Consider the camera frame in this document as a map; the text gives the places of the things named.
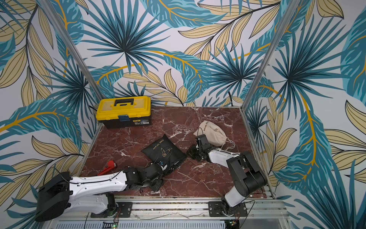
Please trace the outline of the beige drawstring dryer bag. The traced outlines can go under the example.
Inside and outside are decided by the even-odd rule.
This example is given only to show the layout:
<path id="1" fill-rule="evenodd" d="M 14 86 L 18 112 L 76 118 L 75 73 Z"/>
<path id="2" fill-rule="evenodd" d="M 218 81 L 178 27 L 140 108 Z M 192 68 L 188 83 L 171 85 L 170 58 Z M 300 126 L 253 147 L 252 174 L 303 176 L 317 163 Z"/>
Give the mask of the beige drawstring dryer bag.
<path id="1" fill-rule="evenodd" d="M 218 125 L 211 121 L 203 121 L 199 128 L 193 133 L 195 136 L 205 135 L 210 144 L 215 147 L 222 148 L 225 144 L 231 144 L 230 147 L 227 147 L 227 150 L 234 149 L 236 144 L 234 141 L 230 140 L 225 132 Z"/>

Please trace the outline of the black drawstring dryer bag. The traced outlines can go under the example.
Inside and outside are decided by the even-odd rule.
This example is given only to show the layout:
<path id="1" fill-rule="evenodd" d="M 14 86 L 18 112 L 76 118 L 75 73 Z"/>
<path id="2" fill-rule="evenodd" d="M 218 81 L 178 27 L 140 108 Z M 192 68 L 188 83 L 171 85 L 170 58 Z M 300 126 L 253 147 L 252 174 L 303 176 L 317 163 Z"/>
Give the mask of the black drawstring dryer bag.
<path id="1" fill-rule="evenodd" d="M 141 151 L 154 164 L 158 164 L 160 161 L 166 161 L 169 163 L 169 168 L 173 168 L 174 170 L 178 169 L 187 158 L 187 155 L 172 143 L 167 135 L 163 135 L 163 137 L 157 139 Z"/>

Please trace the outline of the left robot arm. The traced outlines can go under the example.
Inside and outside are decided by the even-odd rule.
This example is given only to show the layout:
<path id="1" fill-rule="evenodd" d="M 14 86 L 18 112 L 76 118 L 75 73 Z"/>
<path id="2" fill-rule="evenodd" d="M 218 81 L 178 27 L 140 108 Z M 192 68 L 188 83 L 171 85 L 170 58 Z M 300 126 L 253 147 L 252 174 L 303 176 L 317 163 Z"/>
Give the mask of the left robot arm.
<path id="1" fill-rule="evenodd" d="M 163 177 L 177 168 L 178 165 L 159 162 L 144 169 L 127 167 L 94 177 L 73 177 L 69 172 L 61 172 L 39 189 L 35 221 L 45 222 L 64 213 L 87 210 L 108 217 L 117 210 L 115 192 L 144 188 L 157 192 L 164 183 Z"/>

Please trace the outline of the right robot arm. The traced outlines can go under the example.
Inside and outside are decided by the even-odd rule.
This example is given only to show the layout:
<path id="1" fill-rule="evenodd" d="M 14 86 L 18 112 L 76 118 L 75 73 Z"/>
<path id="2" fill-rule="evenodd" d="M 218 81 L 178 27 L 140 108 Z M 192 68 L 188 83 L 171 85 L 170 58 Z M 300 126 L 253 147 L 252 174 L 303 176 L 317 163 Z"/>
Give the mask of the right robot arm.
<path id="1" fill-rule="evenodd" d="M 259 164 L 249 152 L 233 153 L 209 143 L 206 135 L 195 138 L 187 154 L 198 162 L 207 161 L 229 169 L 234 186 L 222 198 L 219 209 L 231 216 L 247 197 L 267 185 L 267 178 Z"/>

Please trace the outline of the red black hand tool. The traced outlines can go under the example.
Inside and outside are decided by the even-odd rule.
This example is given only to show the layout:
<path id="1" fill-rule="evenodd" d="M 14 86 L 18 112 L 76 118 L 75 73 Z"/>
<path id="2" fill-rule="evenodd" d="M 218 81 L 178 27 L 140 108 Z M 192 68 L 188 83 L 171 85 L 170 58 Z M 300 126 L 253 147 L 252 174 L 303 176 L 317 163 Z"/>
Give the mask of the red black hand tool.
<path id="1" fill-rule="evenodd" d="M 110 160 L 107 163 L 107 166 L 100 173 L 98 173 L 97 176 L 106 175 L 115 168 L 116 168 L 116 163 L 113 160 Z"/>

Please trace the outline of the yellow black toolbox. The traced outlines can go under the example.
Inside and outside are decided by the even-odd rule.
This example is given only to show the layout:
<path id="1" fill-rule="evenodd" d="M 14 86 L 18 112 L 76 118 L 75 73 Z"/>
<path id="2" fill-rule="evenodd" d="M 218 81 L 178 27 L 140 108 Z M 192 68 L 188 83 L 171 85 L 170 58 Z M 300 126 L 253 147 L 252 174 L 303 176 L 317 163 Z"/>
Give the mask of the yellow black toolbox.
<path id="1" fill-rule="evenodd" d="M 103 99 L 96 119 L 107 129 L 146 126 L 152 123 L 151 106 L 147 96 Z"/>

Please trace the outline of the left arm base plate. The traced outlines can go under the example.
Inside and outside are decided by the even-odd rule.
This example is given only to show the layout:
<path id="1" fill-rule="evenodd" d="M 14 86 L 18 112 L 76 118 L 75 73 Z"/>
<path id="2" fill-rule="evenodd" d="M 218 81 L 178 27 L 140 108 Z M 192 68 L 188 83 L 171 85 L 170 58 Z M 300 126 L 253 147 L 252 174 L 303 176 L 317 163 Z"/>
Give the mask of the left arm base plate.
<path id="1" fill-rule="evenodd" d="M 91 218 L 129 218 L 132 211 L 132 202 L 116 202 L 100 214 L 91 214 Z"/>

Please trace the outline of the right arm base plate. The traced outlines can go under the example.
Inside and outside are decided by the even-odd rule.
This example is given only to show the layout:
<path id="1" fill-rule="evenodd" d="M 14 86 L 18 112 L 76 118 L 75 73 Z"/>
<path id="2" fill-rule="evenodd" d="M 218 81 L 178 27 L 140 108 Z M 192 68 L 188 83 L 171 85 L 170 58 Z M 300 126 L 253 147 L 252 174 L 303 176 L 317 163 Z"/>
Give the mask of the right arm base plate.
<path id="1" fill-rule="evenodd" d="M 225 201 L 208 202 L 210 217 L 245 217 L 248 215 L 245 203 L 239 203 L 235 207 L 230 207 Z"/>

